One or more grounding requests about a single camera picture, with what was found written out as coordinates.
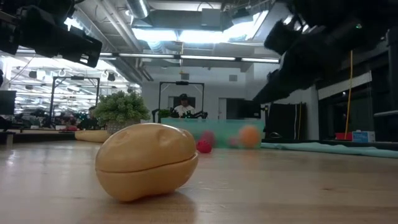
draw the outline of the red ball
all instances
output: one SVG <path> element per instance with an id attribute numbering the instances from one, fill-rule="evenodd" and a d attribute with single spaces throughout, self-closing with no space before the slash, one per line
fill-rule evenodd
<path id="1" fill-rule="evenodd" d="M 212 147 L 216 144 L 216 136 L 213 131 L 204 131 L 200 139 L 206 140 Z"/>
<path id="2" fill-rule="evenodd" d="M 206 140 L 199 140 L 197 142 L 197 150 L 200 153 L 210 153 L 211 152 L 211 144 Z"/>

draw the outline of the metal frame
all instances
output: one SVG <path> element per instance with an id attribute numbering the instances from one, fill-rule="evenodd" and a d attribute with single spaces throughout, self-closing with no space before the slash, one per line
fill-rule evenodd
<path id="1" fill-rule="evenodd" d="M 160 82 L 159 83 L 159 104 L 158 109 L 160 110 L 160 100 L 162 97 L 162 85 L 163 84 L 176 84 L 176 85 L 201 85 L 202 94 L 201 94 L 201 110 L 203 111 L 203 106 L 205 105 L 205 84 L 204 83 L 190 83 L 190 82 Z"/>
<path id="2" fill-rule="evenodd" d="M 75 79 L 76 77 L 52 77 L 52 89 L 51 89 L 51 101 L 50 101 L 50 120 L 52 119 L 53 115 L 53 107 L 54 107 L 54 92 L 55 88 L 58 87 L 59 85 L 62 84 L 63 81 L 66 79 Z M 96 93 L 96 98 L 95 98 L 95 105 L 98 103 L 98 95 L 100 94 L 100 78 L 87 78 L 87 77 L 78 77 L 79 80 L 84 80 L 84 79 L 89 79 L 89 80 L 97 80 L 97 93 Z M 61 79 L 62 81 L 60 83 L 55 83 L 57 79 Z"/>

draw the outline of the teal mat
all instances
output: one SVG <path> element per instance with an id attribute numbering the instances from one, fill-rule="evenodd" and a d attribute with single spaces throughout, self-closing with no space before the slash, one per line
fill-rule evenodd
<path id="1" fill-rule="evenodd" d="M 231 138 L 238 137 L 239 130 L 246 125 L 255 126 L 260 133 L 264 129 L 264 122 L 261 120 L 162 118 L 162 124 L 185 129 L 193 135 L 195 140 L 199 140 L 204 131 L 213 131 L 217 148 L 230 148 Z"/>
<path id="2" fill-rule="evenodd" d="M 373 156 L 398 159 L 398 151 L 377 149 L 375 147 L 346 147 L 342 145 L 330 146 L 327 144 L 320 144 L 317 142 L 298 143 L 298 144 L 275 144 L 262 143 L 261 147 L 264 149 L 283 149 L 293 151 L 307 151 L 307 152 L 327 152 L 335 154 L 357 155 L 357 156 Z"/>

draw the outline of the table surface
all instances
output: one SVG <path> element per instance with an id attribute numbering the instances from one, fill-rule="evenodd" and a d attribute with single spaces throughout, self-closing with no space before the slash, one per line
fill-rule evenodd
<path id="1" fill-rule="evenodd" d="M 174 194 L 119 203 L 96 180 L 100 144 L 0 148 L 0 222 L 398 223 L 398 160 L 215 149 Z"/>

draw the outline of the green plant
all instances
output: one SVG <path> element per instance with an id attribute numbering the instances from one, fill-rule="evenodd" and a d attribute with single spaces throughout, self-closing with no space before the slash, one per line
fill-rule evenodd
<path id="1" fill-rule="evenodd" d="M 170 112 L 170 110 L 159 110 L 160 118 L 168 118 L 171 115 L 172 115 L 172 113 Z"/>
<path id="2" fill-rule="evenodd" d="M 109 121 L 123 123 L 130 120 L 150 119 L 149 110 L 138 93 L 119 91 L 108 96 L 100 96 L 94 116 L 100 126 Z"/>

